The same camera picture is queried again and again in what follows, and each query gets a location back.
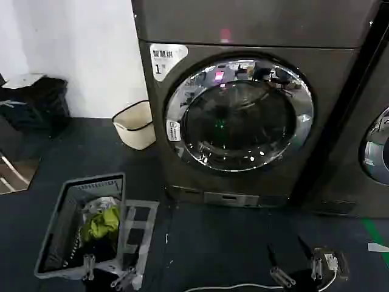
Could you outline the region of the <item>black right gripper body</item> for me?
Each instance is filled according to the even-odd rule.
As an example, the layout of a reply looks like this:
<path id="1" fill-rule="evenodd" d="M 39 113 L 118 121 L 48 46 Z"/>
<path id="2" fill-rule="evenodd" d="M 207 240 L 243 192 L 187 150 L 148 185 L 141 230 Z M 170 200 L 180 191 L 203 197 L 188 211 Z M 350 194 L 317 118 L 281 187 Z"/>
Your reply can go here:
<path id="1" fill-rule="evenodd" d="M 295 280 L 295 284 L 287 289 L 288 292 L 318 292 L 321 280 L 314 280 L 311 276 L 311 270 L 299 270 L 290 274 Z"/>

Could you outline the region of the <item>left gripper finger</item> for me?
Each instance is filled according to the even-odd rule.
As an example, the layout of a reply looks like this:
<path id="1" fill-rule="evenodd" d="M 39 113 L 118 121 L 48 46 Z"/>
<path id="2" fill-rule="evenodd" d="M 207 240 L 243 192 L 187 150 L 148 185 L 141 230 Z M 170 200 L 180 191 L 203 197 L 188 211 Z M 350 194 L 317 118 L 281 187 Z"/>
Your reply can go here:
<path id="1" fill-rule="evenodd" d="M 130 281 L 136 276 L 137 257 L 134 256 L 129 262 L 128 269 L 116 280 L 111 282 L 111 288 L 125 288 Z"/>
<path id="2" fill-rule="evenodd" d="M 85 244 L 83 263 L 84 263 L 84 270 L 85 270 L 83 280 L 94 280 L 95 255 L 94 255 L 93 243 Z"/>

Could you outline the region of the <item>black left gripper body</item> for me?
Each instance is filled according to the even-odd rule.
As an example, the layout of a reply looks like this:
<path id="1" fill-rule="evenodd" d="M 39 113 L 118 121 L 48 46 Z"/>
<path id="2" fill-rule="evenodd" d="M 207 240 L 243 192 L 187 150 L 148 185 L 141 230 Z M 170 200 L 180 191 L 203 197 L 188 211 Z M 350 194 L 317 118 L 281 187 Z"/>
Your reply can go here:
<path id="1" fill-rule="evenodd" d="M 110 287 L 111 282 L 113 282 L 120 276 L 100 269 L 94 269 L 94 280 L 86 280 L 86 291 L 104 292 L 104 291 L 135 291 L 136 290 L 133 287 L 133 282 L 135 281 L 136 285 L 138 284 L 140 276 L 137 273 L 136 276 L 133 278 L 133 280 L 130 281 L 125 288 L 111 288 Z"/>

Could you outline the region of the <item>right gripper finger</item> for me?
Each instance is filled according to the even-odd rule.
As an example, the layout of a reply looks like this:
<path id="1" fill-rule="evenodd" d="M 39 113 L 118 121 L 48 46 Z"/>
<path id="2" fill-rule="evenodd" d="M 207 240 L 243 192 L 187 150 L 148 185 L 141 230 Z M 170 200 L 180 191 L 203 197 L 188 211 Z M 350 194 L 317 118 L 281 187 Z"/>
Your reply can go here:
<path id="1" fill-rule="evenodd" d="M 296 281 L 278 266 L 275 253 L 270 245 L 267 245 L 267 252 L 271 263 L 270 275 L 273 280 L 282 287 L 293 287 L 296 285 Z"/>
<path id="2" fill-rule="evenodd" d="M 323 270 L 322 270 L 322 258 L 315 255 L 313 250 L 308 246 L 308 244 L 298 236 L 298 242 L 311 264 L 311 278 L 312 279 L 323 279 Z"/>

